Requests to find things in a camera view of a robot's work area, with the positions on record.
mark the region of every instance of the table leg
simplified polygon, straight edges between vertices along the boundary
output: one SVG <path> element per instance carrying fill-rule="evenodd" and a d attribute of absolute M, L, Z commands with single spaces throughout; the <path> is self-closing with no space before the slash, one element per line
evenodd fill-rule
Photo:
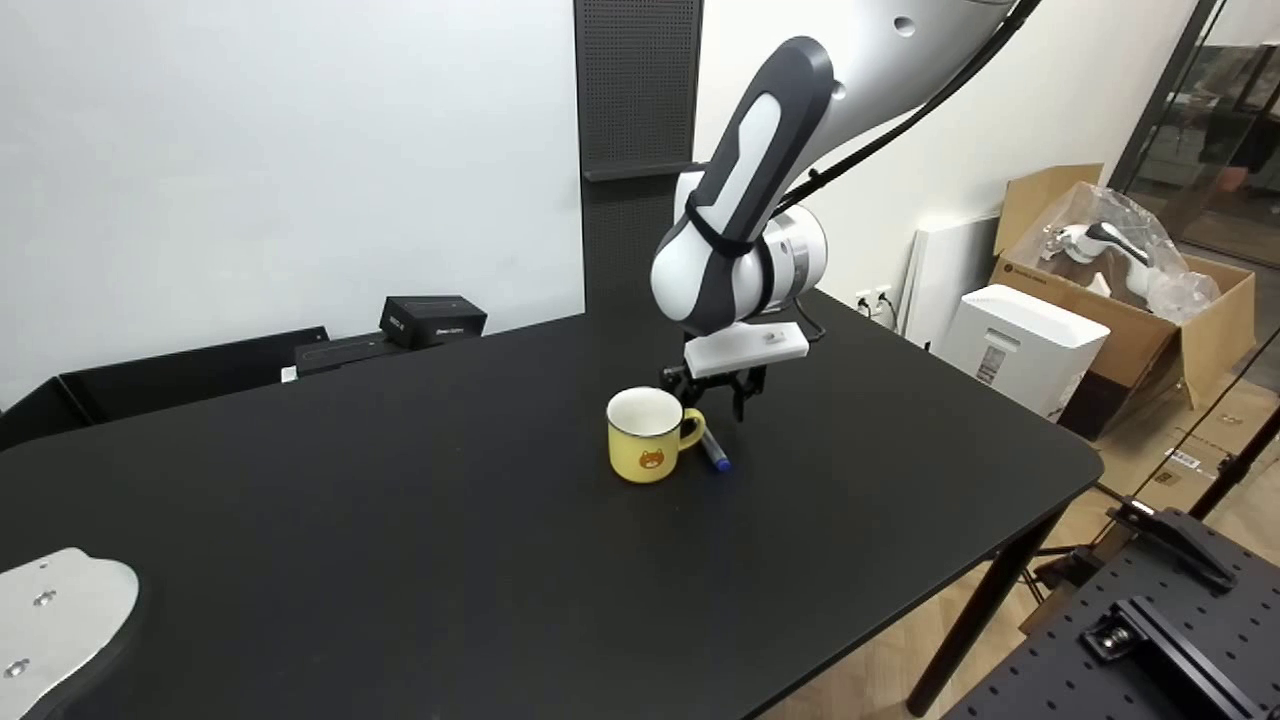
<path fill-rule="evenodd" d="M 1246 473 L 1252 461 L 1265 455 L 1265 449 L 1280 435 L 1280 409 L 1270 420 L 1242 445 L 1239 455 L 1230 455 L 1219 476 L 1206 485 L 1206 491 L 1196 502 L 1187 518 L 1205 520 Z"/>
<path fill-rule="evenodd" d="M 995 617 L 995 610 L 1004 603 L 1008 588 L 1020 579 L 1020 573 L 1027 569 L 1027 561 L 1034 558 L 1034 548 L 1042 546 L 1042 537 L 1058 520 L 1058 512 L 1053 512 L 1038 524 L 1025 527 L 1020 537 L 1011 537 L 995 552 L 987 578 L 969 595 L 969 603 L 965 603 L 958 620 L 950 625 L 949 642 L 934 649 L 930 664 L 916 682 L 916 688 L 906 697 L 906 711 L 922 716 L 929 705 L 945 691 L 945 685 L 950 682 L 950 672 L 958 670 L 958 661 L 969 658 L 975 637 L 987 628 L 987 620 Z"/>

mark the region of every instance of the white device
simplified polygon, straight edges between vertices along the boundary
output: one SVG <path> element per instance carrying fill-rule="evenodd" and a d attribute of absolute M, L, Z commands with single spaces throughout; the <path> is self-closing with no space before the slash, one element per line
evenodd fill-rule
<path fill-rule="evenodd" d="M 987 283 L 954 306 L 934 358 L 1027 413 L 1058 420 L 1109 337 L 1086 317 Z"/>
<path fill-rule="evenodd" d="M 680 181 L 687 191 L 677 191 L 677 224 L 649 271 L 655 308 L 693 334 L 693 380 L 807 358 L 801 325 L 742 325 L 817 287 L 826 268 L 826 240 L 793 208 L 793 186 L 831 149 L 905 112 L 913 115 L 855 161 L 913 128 L 965 87 L 1030 10 L 1034 0 L 855 0 L 853 58 L 831 60 L 810 37 L 793 37 L 760 65 L 707 167 Z M 840 174 L 807 178 L 801 195 Z"/>
<path fill-rule="evenodd" d="M 63 548 L 0 573 L 0 716 L 29 716 L 92 664 L 138 601 L 127 564 Z"/>

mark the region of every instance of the black table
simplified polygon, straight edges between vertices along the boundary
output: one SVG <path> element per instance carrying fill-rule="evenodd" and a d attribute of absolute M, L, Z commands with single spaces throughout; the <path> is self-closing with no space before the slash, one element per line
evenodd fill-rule
<path fill-rule="evenodd" d="M 66 716 L 742 716 L 1004 548 L 929 705 L 1100 476 L 849 317 L 742 425 L 707 397 L 731 476 L 687 455 L 629 487 L 604 401 L 677 349 L 556 321 L 4 453 L 0 561 L 78 546 L 142 578 Z"/>

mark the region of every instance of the black pillar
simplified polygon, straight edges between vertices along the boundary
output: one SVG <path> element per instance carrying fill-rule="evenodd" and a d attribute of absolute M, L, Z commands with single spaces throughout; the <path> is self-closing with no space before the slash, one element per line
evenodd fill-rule
<path fill-rule="evenodd" d="M 655 317 L 649 257 L 693 161 L 699 0 L 577 0 L 589 317 Z"/>

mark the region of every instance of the small black object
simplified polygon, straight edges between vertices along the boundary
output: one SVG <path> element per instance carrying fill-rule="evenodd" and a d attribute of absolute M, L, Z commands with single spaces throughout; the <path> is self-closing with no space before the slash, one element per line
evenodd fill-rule
<path fill-rule="evenodd" d="M 389 297 L 379 330 L 394 349 L 432 349 L 481 337 L 485 321 L 465 297 Z"/>
<path fill-rule="evenodd" d="M 1053 564 L 1038 564 L 1030 578 L 1034 578 L 1034 583 L 1042 583 L 1042 588 L 1062 588 L 1062 583 L 1073 583 L 1073 588 L 1078 588 L 1078 583 L 1086 583 L 1086 578 L 1100 569 L 1105 561 L 1093 552 L 1093 548 L 1073 548 L 1069 558 L 1058 558 L 1058 561 L 1053 561 Z"/>
<path fill-rule="evenodd" d="M 687 367 L 662 367 L 662 391 L 680 397 L 680 405 L 699 405 L 707 389 L 731 389 L 731 417 L 746 420 L 746 401 L 769 383 L 769 367 L 722 371 L 693 380 Z"/>
<path fill-rule="evenodd" d="M 1235 485 L 1242 485 L 1242 476 L 1252 473 L 1252 466 L 1265 455 L 1265 449 L 1280 435 L 1280 409 L 1270 413 L 1270 420 L 1242 445 L 1239 455 L 1229 455 L 1214 473 L 1214 481 L 1205 487 L 1205 495 L 1196 502 L 1196 507 L 1187 518 L 1205 520 Z"/>
<path fill-rule="evenodd" d="M 1235 588 L 1235 573 L 1201 542 L 1196 520 L 1174 512 L 1155 518 L 1138 502 L 1121 504 L 1111 518 L 1173 552 L 1210 591 Z"/>
<path fill-rule="evenodd" d="M 1105 620 L 1078 632 L 1078 644 L 1100 664 L 1160 664 L 1173 670 L 1182 685 L 1196 688 L 1229 720 L 1265 720 L 1268 711 L 1239 691 L 1239 685 L 1214 670 L 1187 637 L 1179 637 L 1155 603 L 1142 595 L 1123 595 Z"/>

